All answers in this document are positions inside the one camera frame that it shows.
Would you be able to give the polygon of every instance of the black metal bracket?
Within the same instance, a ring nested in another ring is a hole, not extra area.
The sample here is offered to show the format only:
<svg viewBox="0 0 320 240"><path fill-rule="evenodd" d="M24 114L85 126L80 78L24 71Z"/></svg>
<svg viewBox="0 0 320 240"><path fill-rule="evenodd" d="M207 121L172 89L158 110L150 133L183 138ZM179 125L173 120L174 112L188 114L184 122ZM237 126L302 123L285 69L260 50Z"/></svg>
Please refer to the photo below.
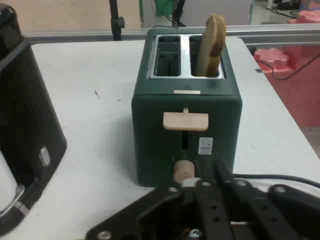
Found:
<svg viewBox="0 0 320 240"><path fill-rule="evenodd" d="M111 31L113 40L121 41L121 29L125 28L125 19L123 16L119 16L117 0L109 0L110 12L111 12Z"/></svg>
<svg viewBox="0 0 320 240"><path fill-rule="evenodd" d="M286 185L268 193L223 164L193 187L157 188L92 228L86 240L318 240L320 199ZM201 238L190 238L191 230Z"/></svg>

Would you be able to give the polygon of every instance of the table surface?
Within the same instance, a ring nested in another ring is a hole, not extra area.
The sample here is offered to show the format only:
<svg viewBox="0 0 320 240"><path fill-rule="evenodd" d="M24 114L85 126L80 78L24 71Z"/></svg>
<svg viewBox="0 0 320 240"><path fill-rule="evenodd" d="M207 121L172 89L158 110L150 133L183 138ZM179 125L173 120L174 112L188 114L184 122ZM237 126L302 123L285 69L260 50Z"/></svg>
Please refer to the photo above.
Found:
<svg viewBox="0 0 320 240"><path fill-rule="evenodd" d="M243 100L234 173L320 182L320 160L248 49L237 37L226 45ZM143 47L144 41L32 46L68 147L39 201L3 239L83 239L151 191L137 185L131 116Z"/></svg>

